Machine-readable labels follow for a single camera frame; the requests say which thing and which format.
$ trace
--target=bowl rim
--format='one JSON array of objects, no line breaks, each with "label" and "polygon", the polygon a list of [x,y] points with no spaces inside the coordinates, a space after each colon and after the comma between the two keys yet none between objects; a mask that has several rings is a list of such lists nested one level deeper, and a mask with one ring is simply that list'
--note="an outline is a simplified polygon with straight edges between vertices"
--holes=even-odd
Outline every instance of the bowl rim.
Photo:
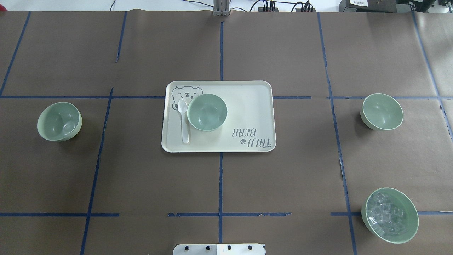
[{"label": "bowl rim", "polygon": [[[403,114],[403,117],[401,118],[401,122],[400,122],[396,127],[393,127],[393,128],[382,128],[382,127],[378,127],[378,126],[376,126],[373,122],[371,122],[371,121],[368,119],[368,117],[366,116],[366,113],[365,113],[364,106],[365,106],[366,100],[367,100],[369,97],[373,96],[373,95],[384,95],[384,96],[387,96],[387,97],[393,99],[393,100],[398,104],[398,106],[400,107],[400,110],[401,110],[401,114]],[[389,95],[387,95],[387,94],[384,94],[384,93],[373,93],[373,94],[371,94],[371,95],[368,95],[368,96],[363,100],[363,102],[362,102],[362,112],[363,112],[363,116],[366,118],[366,120],[367,120],[372,126],[378,128],[378,129],[380,129],[380,130],[393,130],[393,129],[396,129],[396,128],[398,128],[399,126],[401,126],[401,124],[403,123],[403,120],[404,120],[404,111],[403,111],[403,108],[401,107],[400,103],[399,103],[396,99],[394,99],[393,97],[391,97],[391,96],[389,96]]]},{"label": "bowl rim", "polygon": [[367,213],[366,213],[366,207],[368,206],[368,201],[370,200],[370,197],[371,197],[374,193],[376,193],[376,192],[378,192],[378,191],[380,191],[380,190],[384,190],[384,189],[391,189],[391,190],[397,191],[397,192],[401,193],[405,198],[407,198],[407,200],[409,200],[410,204],[411,204],[412,207],[415,209],[415,212],[416,212],[415,215],[417,215],[417,227],[416,227],[416,229],[415,229],[414,234],[413,234],[410,238],[408,238],[407,240],[398,241],[398,242],[390,241],[390,240],[387,240],[387,239],[383,238],[382,236],[378,235],[378,234],[376,233],[376,231],[374,231],[373,228],[368,228],[368,229],[369,229],[374,235],[378,236],[379,238],[381,238],[382,240],[384,240],[384,241],[386,241],[386,242],[389,242],[389,243],[392,243],[392,244],[403,244],[403,243],[407,243],[407,242],[409,242],[410,240],[412,240],[412,238],[417,234],[417,232],[418,232],[418,230],[419,230],[419,214],[418,214],[417,208],[415,207],[415,205],[414,205],[414,203],[412,202],[412,200],[411,200],[408,196],[406,196],[406,194],[404,194],[403,192],[401,192],[401,191],[399,191],[399,190],[397,190],[397,189],[394,189],[394,188],[390,188],[390,187],[379,188],[379,189],[373,191],[373,192],[366,198],[366,200],[365,200],[365,211],[363,212],[363,213],[365,213],[365,218],[368,219],[368,217],[367,217],[368,215],[367,215]]},{"label": "bowl rim", "polygon": [[[223,120],[223,122],[222,122],[218,127],[213,128],[213,129],[200,129],[200,128],[196,127],[194,124],[192,124],[192,122],[190,121],[190,109],[192,108],[192,102],[195,102],[196,100],[199,100],[198,98],[203,97],[203,96],[205,96],[205,95],[215,96],[215,97],[219,98],[219,99],[223,102],[223,104],[225,105],[225,108],[226,108],[226,116],[225,116],[225,119]],[[227,120],[227,119],[226,119],[227,116],[228,116],[228,107],[227,107],[227,104],[225,103],[225,101],[224,101],[221,97],[219,97],[219,96],[217,96],[217,95],[215,95],[215,94],[211,94],[211,93],[201,94],[201,95],[197,96],[196,98],[192,99],[192,101],[190,101],[189,105],[187,106],[187,120],[189,121],[189,123],[190,123],[190,125],[191,125],[192,127],[196,128],[196,129],[198,129],[198,130],[201,130],[201,131],[210,132],[210,131],[214,131],[214,130],[218,129],[219,127],[221,127],[221,126],[225,123],[225,121]]]},{"label": "bowl rim", "polygon": [[[76,127],[74,128],[74,130],[72,130],[70,133],[68,133],[65,137],[60,138],[60,139],[50,139],[48,136],[46,136],[46,135],[43,133],[43,130],[41,130],[41,129],[39,128],[39,124],[43,124],[43,123],[44,123],[44,115],[43,115],[43,114],[44,114],[46,111],[50,110],[52,107],[54,107],[54,106],[57,105],[57,104],[69,104],[69,105],[73,106],[73,107],[77,110],[77,113],[79,114],[79,121],[77,122],[77,125],[76,125]],[[46,139],[47,141],[51,141],[51,142],[64,141],[70,134],[72,134],[75,130],[77,130],[77,126],[79,125],[79,123],[81,122],[81,120],[82,120],[82,116],[81,116],[81,114],[80,114],[79,109],[78,109],[75,105],[73,105],[72,103],[68,103],[68,102],[56,102],[56,103],[53,103],[53,104],[47,106],[47,107],[41,112],[41,114],[39,115],[38,121],[37,121],[37,123],[36,123],[36,129],[38,130],[39,135],[40,135],[42,138]]]}]

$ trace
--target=white tray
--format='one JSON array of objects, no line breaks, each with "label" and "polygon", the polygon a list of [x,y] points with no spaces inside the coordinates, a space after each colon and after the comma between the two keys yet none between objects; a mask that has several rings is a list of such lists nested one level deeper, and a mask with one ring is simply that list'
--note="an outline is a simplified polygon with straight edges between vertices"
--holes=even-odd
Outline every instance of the white tray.
[{"label": "white tray", "polygon": [[[189,123],[190,143],[181,135],[181,115],[175,104],[181,97],[215,94],[226,104],[222,126],[200,131]],[[275,148],[272,89],[265,81],[175,81],[165,93],[162,148],[168,152],[268,152]]]}]

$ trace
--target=white spoon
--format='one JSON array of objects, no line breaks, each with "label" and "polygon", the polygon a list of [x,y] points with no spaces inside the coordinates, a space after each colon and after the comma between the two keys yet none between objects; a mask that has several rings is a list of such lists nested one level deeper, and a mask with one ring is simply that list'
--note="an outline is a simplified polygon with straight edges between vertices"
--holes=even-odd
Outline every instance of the white spoon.
[{"label": "white spoon", "polygon": [[187,127],[187,103],[184,99],[178,102],[178,112],[181,114],[181,131],[183,135],[183,143],[189,143],[189,130]]}]

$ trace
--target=green bowl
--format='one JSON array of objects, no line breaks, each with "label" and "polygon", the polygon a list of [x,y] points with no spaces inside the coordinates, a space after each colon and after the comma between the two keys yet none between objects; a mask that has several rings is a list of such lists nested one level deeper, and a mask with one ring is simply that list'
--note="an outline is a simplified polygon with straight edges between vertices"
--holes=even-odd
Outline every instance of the green bowl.
[{"label": "green bowl", "polygon": [[213,131],[225,122],[227,105],[216,95],[199,95],[189,103],[187,118],[194,128]]},{"label": "green bowl", "polygon": [[400,104],[391,96],[375,93],[363,100],[360,116],[374,130],[392,130],[403,123],[404,114]]},{"label": "green bowl", "polygon": [[82,116],[71,103],[54,103],[41,113],[37,126],[42,138],[62,142],[77,135],[82,127]]},{"label": "green bowl", "polygon": [[369,231],[381,239],[402,244],[419,229],[419,215],[412,201],[402,192],[380,188],[366,199],[362,219]]}]

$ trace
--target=black box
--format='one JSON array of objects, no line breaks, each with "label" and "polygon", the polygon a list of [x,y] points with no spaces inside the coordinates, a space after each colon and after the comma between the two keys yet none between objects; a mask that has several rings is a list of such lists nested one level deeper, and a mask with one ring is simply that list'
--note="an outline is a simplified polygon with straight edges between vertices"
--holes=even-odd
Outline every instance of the black box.
[{"label": "black box", "polygon": [[[367,2],[366,0],[352,0],[352,2]],[[368,7],[354,5],[350,0],[341,0],[339,12],[396,12],[395,0],[368,0]]]}]

